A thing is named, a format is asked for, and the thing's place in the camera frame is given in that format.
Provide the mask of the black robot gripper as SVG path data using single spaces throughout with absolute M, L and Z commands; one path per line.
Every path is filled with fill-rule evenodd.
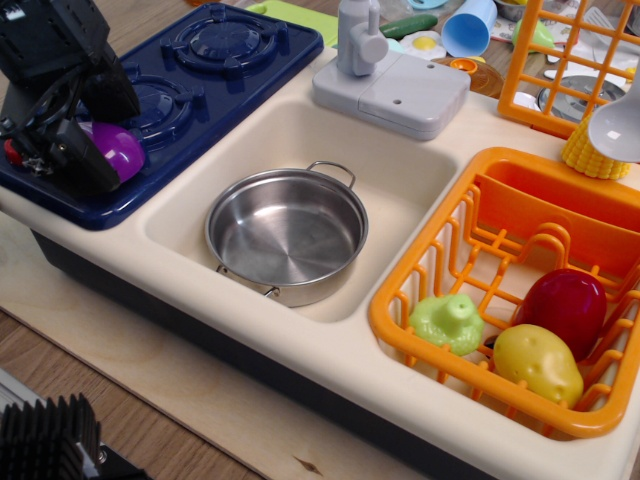
M 110 27 L 92 1 L 3 1 L 1 71 L 14 83 L 76 67 L 89 71 L 82 102 L 92 118 L 118 123 L 140 114 L 138 96 L 119 58 Z M 78 195 L 116 190 L 121 180 L 74 119 L 30 131 L 33 170 Z

